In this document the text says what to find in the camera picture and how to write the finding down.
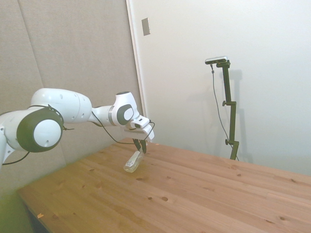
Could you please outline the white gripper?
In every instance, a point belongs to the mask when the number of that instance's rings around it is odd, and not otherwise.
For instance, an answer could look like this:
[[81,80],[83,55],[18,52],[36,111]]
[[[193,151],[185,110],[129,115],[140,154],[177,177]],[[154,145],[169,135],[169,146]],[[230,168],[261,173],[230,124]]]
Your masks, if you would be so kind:
[[121,133],[124,137],[132,138],[137,150],[142,149],[144,154],[147,151],[146,140],[152,140],[155,136],[151,124],[148,124],[142,129],[130,130],[123,128],[121,129]]

